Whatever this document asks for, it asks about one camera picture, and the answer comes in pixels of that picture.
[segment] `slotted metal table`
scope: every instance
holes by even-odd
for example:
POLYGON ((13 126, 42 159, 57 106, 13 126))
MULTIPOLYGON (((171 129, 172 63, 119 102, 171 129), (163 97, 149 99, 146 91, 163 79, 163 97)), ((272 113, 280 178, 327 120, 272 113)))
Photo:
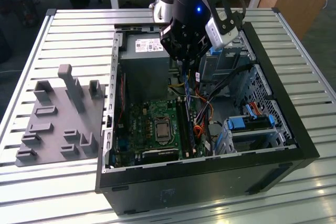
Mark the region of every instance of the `slotted metal table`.
POLYGON ((45 17, 0 125, 0 222, 335 222, 336 95, 282 15, 271 9, 249 9, 246 21, 256 29, 321 157, 270 191, 118 217, 104 196, 94 192, 97 159, 14 165, 36 81, 64 85, 57 69, 69 63, 82 85, 98 79, 108 89, 114 24, 151 21, 147 9, 58 10, 45 17))

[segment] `sticker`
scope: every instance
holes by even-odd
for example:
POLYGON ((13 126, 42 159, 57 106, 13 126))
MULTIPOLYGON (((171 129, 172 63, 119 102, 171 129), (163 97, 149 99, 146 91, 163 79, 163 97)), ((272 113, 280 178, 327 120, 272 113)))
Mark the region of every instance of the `sticker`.
POLYGON ((200 73, 199 73, 199 72, 196 72, 195 76, 196 76, 196 81, 197 81, 197 82, 200 81, 200 79, 199 79, 199 75, 200 75, 200 73))
POLYGON ((137 39, 135 52, 157 52, 163 51, 160 39, 137 39))
POLYGON ((208 151, 210 151, 210 143, 208 141, 205 141, 205 148, 208 149, 208 151))

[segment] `gray holder block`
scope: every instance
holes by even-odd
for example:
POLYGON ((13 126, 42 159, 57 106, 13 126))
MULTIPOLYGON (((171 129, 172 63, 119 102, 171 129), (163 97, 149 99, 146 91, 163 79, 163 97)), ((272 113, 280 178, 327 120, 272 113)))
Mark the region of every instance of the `gray holder block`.
POLYGON ((41 141, 40 144, 32 144, 37 143, 37 141, 33 139, 29 143, 29 140, 23 140, 20 146, 20 151, 23 151, 23 153, 20 154, 24 155, 17 158, 16 166, 57 163, 98 156, 97 141, 101 139, 105 86, 98 85, 98 82, 95 81, 91 82, 90 86, 81 86, 76 79, 72 79, 72 81, 75 83, 76 88, 74 90, 80 97, 85 110, 78 113, 73 99, 69 99, 67 95, 68 87, 52 88, 48 81, 40 82, 36 91, 45 91, 44 94, 47 94, 50 102, 45 102, 46 99, 41 99, 43 102, 38 99, 35 101, 25 134, 37 133, 41 141), (99 86, 101 97, 99 98, 99 95, 92 97, 93 87, 99 86), (80 143, 81 134, 85 136, 86 141, 83 139, 80 143), (61 146, 69 144, 76 147, 75 152, 78 152, 78 154, 72 157, 63 155, 61 151, 65 150, 62 150, 61 146), (26 151, 30 148, 34 152, 28 155, 26 151))
POLYGON ((101 86, 99 80, 92 80, 89 83, 89 92, 91 99, 100 99, 102 97, 101 86))
POLYGON ((53 131, 54 126, 52 123, 41 123, 41 124, 31 124, 29 127, 29 132, 50 132, 53 131))
POLYGON ((40 103, 50 103, 51 100, 48 93, 52 91, 49 81, 38 81, 34 88, 34 95, 40 103))
POLYGON ((16 158, 21 162, 29 162, 37 159, 37 153, 31 149, 19 150, 16 153, 16 158))
POLYGON ((79 81, 73 79, 72 75, 72 66, 69 64, 61 64, 58 68, 57 75, 59 78, 63 79, 65 85, 67 86, 68 95, 71 97, 73 104, 75 105, 78 113, 85 111, 85 106, 82 101, 81 92, 78 91, 80 86, 79 81))
POLYGON ((80 140, 80 134, 77 129, 64 130, 63 137, 67 142, 80 140))
POLYGON ((42 108, 36 108, 35 115, 36 116, 44 116, 44 115, 56 115, 57 108, 56 106, 44 106, 42 108))
POLYGON ((79 146, 82 147, 83 151, 86 154, 92 154, 97 151, 98 144, 93 133, 90 133, 89 141, 85 138, 84 134, 81 134, 79 146))
POLYGON ((24 134, 21 139, 22 143, 24 143, 26 146, 34 146, 37 144, 41 144, 41 137, 37 133, 31 133, 31 134, 24 134))
POLYGON ((75 144, 62 145, 60 152, 65 158, 73 158, 79 154, 79 151, 75 144))

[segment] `wire bundle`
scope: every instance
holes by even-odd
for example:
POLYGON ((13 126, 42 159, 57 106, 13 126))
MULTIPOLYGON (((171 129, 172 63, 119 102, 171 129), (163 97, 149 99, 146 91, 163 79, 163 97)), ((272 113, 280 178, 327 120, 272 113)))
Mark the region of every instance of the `wire bundle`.
POLYGON ((208 98, 206 100, 203 100, 205 102, 205 105, 203 106, 203 108, 200 110, 199 114, 196 117, 196 124, 201 123, 207 107, 212 102, 212 100, 215 98, 215 96, 218 95, 223 88, 228 86, 230 82, 236 77, 237 74, 239 74, 240 72, 246 71, 246 70, 250 70, 252 67, 253 67, 253 64, 251 63, 237 67, 226 78, 224 78, 222 81, 216 84, 215 88, 211 91, 208 98))

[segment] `red wire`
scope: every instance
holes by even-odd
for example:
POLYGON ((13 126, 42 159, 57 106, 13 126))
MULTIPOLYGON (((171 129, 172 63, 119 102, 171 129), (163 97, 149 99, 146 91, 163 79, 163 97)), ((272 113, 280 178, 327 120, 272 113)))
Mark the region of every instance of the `red wire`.
POLYGON ((122 91, 123 91, 122 87, 123 87, 123 79, 122 79, 122 75, 121 75, 121 88, 120 88, 120 90, 121 90, 121 112, 120 112, 120 116, 119 116, 117 125, 119 125, 119 122, 120 122, 121 116, 122 116, 122 112, 123 112, 123 108, 124 108, 124 99, 123 99, 123 96, 122 96, 122 91))

